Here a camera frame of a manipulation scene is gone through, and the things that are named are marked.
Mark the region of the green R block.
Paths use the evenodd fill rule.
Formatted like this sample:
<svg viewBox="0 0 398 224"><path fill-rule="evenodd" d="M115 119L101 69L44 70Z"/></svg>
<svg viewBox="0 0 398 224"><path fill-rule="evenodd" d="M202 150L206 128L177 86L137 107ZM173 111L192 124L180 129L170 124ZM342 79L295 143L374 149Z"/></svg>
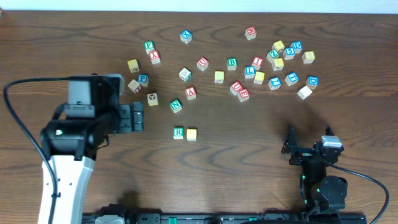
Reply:
<svg viewBox="0 0 398 224"><path fill-rule="evenodd" d="M184 137L184 129L183 127L174 127L173 129L173 138L174 139L183 139Z"/></svg>

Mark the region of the yellow O block placed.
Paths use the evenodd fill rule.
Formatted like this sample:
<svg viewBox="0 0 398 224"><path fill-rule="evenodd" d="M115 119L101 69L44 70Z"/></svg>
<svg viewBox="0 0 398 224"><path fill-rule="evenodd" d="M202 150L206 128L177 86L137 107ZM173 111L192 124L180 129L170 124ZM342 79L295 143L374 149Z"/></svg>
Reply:
<svg viewBox="0 0 398 224"><path fill-rule="evenodd" d="M197 130L196 129L187 129L187 140L188 141L196 141L197 140Z"/></svg>

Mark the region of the green B block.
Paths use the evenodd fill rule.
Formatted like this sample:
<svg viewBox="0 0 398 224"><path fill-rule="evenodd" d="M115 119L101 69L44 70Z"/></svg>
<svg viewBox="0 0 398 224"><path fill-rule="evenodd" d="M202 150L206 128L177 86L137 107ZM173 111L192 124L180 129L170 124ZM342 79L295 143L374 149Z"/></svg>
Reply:
<svg viewBox="0 0 398 224"><path fill-rule="evenodd" d="M237 58L231 57L227 59L227 69L228 70L236 70L238 66Z"/></svg>

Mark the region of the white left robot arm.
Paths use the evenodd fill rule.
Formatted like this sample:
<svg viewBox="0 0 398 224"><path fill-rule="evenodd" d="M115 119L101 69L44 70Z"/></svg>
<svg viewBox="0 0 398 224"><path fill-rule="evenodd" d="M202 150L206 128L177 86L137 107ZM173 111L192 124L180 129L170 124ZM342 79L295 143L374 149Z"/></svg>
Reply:
<svg viewBox="0 0 398 224"><path fill-rule="evenodd" d="M61 105L40 140L45 159L39 223L81 223L86 190L98 149L109 146L110 134L144 129L142 103Z"/></svg>

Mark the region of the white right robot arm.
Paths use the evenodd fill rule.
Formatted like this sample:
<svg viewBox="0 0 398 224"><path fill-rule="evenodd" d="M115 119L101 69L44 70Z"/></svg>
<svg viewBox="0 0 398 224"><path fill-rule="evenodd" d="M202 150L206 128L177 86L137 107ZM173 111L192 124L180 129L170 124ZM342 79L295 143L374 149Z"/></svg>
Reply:
<svg viewBox="0 0 398 224"><path fill-rule="evenodd" d="M346 179L326 174L326 168L336 163L343 151L342 142L329 127L312 147L300 147L294 127L289 126L281 153L290 155L290 165L302 168L300 194L308 208L308 217L345 208Z"/></svg>

